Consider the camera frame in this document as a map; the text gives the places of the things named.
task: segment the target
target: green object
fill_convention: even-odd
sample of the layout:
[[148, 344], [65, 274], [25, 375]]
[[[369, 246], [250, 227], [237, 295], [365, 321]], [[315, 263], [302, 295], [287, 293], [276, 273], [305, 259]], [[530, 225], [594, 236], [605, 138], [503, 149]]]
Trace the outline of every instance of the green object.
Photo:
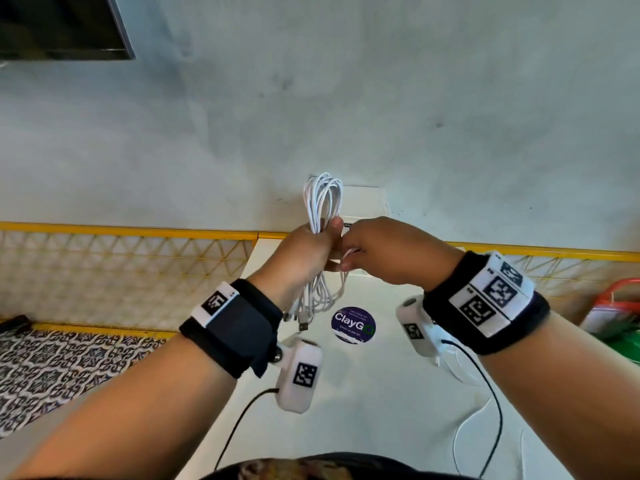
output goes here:
[[640, 325], [632, 322], [612, 322], [594, 337], [624, 355], [640, 363]]

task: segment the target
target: patterned floor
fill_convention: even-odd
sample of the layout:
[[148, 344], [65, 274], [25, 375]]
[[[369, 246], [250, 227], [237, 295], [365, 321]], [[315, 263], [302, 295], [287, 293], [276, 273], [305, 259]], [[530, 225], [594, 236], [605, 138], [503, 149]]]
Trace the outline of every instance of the patterned floor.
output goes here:
[[0, 334], [0, 438], [117, 376], [164, 342], [44, 330]]

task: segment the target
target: sticker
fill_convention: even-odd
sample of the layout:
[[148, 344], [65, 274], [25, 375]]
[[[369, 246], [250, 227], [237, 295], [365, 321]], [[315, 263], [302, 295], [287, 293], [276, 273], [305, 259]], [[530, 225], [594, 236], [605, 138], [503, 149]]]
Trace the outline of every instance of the sticker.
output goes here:
[[369, 312], [357, 306], [346, 306], [331, 318], [331, 328], [343, 342], [363, 344], [371, 340], [376, 332], [376, 321]]

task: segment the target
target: black cable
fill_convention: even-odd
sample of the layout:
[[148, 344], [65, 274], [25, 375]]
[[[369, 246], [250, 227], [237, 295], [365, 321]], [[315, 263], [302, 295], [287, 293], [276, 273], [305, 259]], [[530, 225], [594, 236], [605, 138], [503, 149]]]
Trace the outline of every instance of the black cable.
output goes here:
[[213, 469], [214, 472], [217, 471], [218, 467], [220, 466], [220, 461], [222, 460], [222, 455], [224, 455], [225, 451], [227, 451], [229, 443], [231, 443], [231, 438], [234, 437], [234, 433], [236, 432], [236, 429], [237, 429], [238, 425], [240, 424], [240, 421], [242, 421], [242, 418], [244, 418], [244, 414], [247, 411], [249, 411], [249, 408], [251, 407], [251, 405], [254, 402], [256, 402], [256, 400], [258, 400], [258, 398], [260, 398], [260, 396], [263, 396], [263, 395], [269, 394], [269, 393], [277, 394], [279, 390], [280, 389], [278, 389], [278, 388], [264, 390], [264, 391], [258, 393], [258, 395], [256, 395], [251, 401], [249, 401], [249, 404], [246, 405], [246, 407], [244, 408], [244, 411], [242, 411], [242, 414], [240, 414], [240, 418], [238, 418], [238, 421], [236, 421], [236, 425], [231, 430], [231, 434], [229, 435], [229, 438], [227, 440], [227, 443], [225, 444], [225, 447], [222, 448], [222, 453], [220, 453], [220, 457], [218, 457], [218, 461], [216, 462], [216, 468]]
[[476, 366], [476, 369], [478, 370], [478, 372], [480, 372], [480, 375], [482, 376], [482, 379], [484, 379], [484, 382], [486, 382], [487, 386], [489, 386], [489, 390], [491, 391], [491, 394], [493, 395], [493, 398], [495, 399], [495, 405], [498, 406], [498, 414], [500, 416], [500, 425], [498, 427], [498, 435], [495, 437], [495, 443], [493, 444], [493, 448], [491, 448], [491, 453], [489, 453], [489, 457], [486, 459], [486, 462], [484, 463], [484, 467], [483, 467], [482, 471], [480, 472], [479, 478], [482, 478], [484, 473], [486, 472], [486, 469], [489, 467], [489, 463], [491, 463], [491, 460], [493, 458], [493, 454], [495, 453], [496, 448], [498, 448], [498, 443], [500, 443], [500, 437], [502, 436], [502, 425], [504, 423], [504, 418], [502, 417], [502, 408], [500, 407], [500, 401], [498, 401], [498, 396], [495, 394], [495, 391], [493, 390], [493, 387], [491, 386], [491, 382], [489, 382], [489, 379], [486, 378], [486, 376], [484, 375], [484, 372], [482, 371], [482, 368], [480, 368], [480, 366], [474, 360], [474, 358], [471, 357], [471, 354], [469, 354], [469, 352], [464, 350], [464, 348], [462, 348], [462, 346], [460, 344], [457, 344], [457, 343], [452, 342], [450, 340], [443, 340], [442, 343], [443, 344], [448, 344], [448, 345], [453, 345], [454, 347], [457, 347], [460, 350], [462, 350], [462, 352], [468, 357], [468, 359]]

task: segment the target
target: tv screen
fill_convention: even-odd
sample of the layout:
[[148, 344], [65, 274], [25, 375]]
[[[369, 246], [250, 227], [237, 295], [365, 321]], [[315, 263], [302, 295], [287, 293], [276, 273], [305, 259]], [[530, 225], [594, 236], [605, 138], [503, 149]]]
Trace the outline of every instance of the tv screen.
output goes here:
[[115, 0], [0, 0], [0, 60], [124, 60]]

